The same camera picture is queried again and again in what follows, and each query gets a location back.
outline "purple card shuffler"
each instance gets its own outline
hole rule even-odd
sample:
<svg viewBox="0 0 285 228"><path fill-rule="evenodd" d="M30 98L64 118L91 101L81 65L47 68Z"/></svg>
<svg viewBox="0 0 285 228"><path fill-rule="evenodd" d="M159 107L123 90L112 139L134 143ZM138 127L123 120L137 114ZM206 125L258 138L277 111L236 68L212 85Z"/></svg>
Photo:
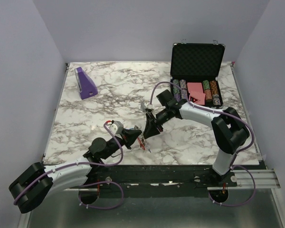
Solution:
<svg viewBox="0 0 285 228"><path fill-rule="evenodd" d="M98 90L95 86L95 83L81 67L75 69L75 75L77 80L77 88L81 100L87 99L98 94Z"/></svg>

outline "purple cable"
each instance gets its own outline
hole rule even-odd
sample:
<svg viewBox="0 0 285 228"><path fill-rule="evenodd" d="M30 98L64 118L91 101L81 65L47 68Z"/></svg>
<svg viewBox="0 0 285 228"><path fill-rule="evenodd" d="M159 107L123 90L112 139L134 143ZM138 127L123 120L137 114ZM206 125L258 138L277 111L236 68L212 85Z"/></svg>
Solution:
<svg viewBox="0 0 285 228"><path fill-rule="evenodd" d="M244 169L245 171L247 171L247 173L251 176L251 179L252 179L252 182L253 182L253 193L252 195L249 197L249 199L247 199L245 202L242 202L242 203L239 203L239 204L224 204L224 203L219 203L219 202L216 202L210 195L210 193L208 192L208 196L210 198L210 200L215 203L215 204L218 204L220 206L223 206L223 207L239 207L239 206L243 206L247 203L249 203L255 196L256 194L256 191L257 191L257 188L256 188L256 181L255 179L253 178L251 172L249 172L248 169L246 169L245 167L241 166L241 165L234 165L232 166L232 170L235 168L235 167L240 167L241 169Z"/></svg>
<svg viewBox="0 0 285 228"><path fill-rule="evenodd" d="M122 188L119 184L117 184L116 182L113 182L113 181L100 181L100 182L97 182L97 183L81 185L81 187L89 187L89 186L93 186L93 185L106 184L106 183L114 184L114 185L116 185L116 186L120 189L120 192L121 192L122 196L121 196L121 199L120 199L119 203L117 203L117 204L114 205L114 206L105 207L105 208L103 208L103 207L97 207L97 206L91 206L91 205L88 205L88 204L84 204L84 203L81 201L81 197L80 197L80 195L79 195L79 196L78 196L78 199L79 199L79 201L80 201L80 204L79 204L79 205L84 205L84 206L89 207L89 208L102 209L102 210L110 210L110 209L114 209L114 208L117 208L117 207L119 207L120 205L122 205L123 200L124 200L124 194L123 194L124 191L123 191L123 188Z"/></svg>
<svg viewBox="0 0 285 228"><path fill-rule="evenodd" d="M62 170L62 169L65 169L65 168L68 168L68 167L71 167L71 166L76 166L76 165L98 165L98 166L115 166L115 165L118 165L119 163L122 162L123 158L124 158L124 151L123 151L123 148L121 146L121 144L119 143L119 141L116 139L116 137L114 136L114 134L106 127L108 124L108 122L105 122L104 123L104 128L106 129L106 131L112 136L112 138L114 138L114 140L116 141L119 149L120 149L120 153L121 153L121 157L120 157L120 160L116 163L113 163L113 164L101 164L101 163L95 163L95 162L78 162L78 163L71 163L71 164L68 164L68 165L64 165L64 166L61 166L61 167L58 167L55 169L55 171L58 171L58 170ZM53 170L49 170L43 174L41 174L39 177L37 177L36 179L34 179L14 200L14 205L17 204L17 201L27 192L27 190L29 188L31 188L38 180L42 179L43 177L47 176L48 174L51 174L53 173Z"/></svg>
<svg viewBox="0 0 285 228"><path fill-rule="evenodd" d="M164 84L164 83L168 83L168 84L171 84L171 85L173 85L173 86L176 86L178 89L181 90L182 93L186 93L186 96L185 96L185 97L186 97L186 100L187 100L187 102L189 103L189 105L191 105L193 108L197 108L197 109L200 109L200 110L203 110L203 111L207 111L207 112L210 112L210 113L216 113L216 114L226 115L226 116L228 116L228 117L231 117L231 118L234 118L234 119L240 121L241 123L243 123L243 124L249 129L249 131L250 131L250 133L251 133L251 142L250 142L249 145L247 145L246 147L244 147L244 148L242 148L242 149L239 149L239 150L235 153L234 160L235 160L235 158L236 158L236 156L238 155L239 152L244 151L244 150L248 149L250 146L253 145L253 142L255 141L255 134L253 133L252 128L251 128L245 121L243 121L241 118L238 118L237 116L231 115L231 114L229 114L229 113L225 113L225 112L217 111L217 110L213 110L213 109L208 109L208 108L205 108L205 107L201 107L201 106L199 106L199 105L197 105L197 104L191 103L190 100L188 99L188 96L187 96L187 90L180 88L178 85L176 85L176 84L174 84L174 83L172 83L172 82L159 82L159 83L157 83L157 84L155 85L153 91L152 91L151 98L150 98L150 104L152 104L152 100L153 100L153 96L154 96L155 89L156 89L160 84Z"/></svg>

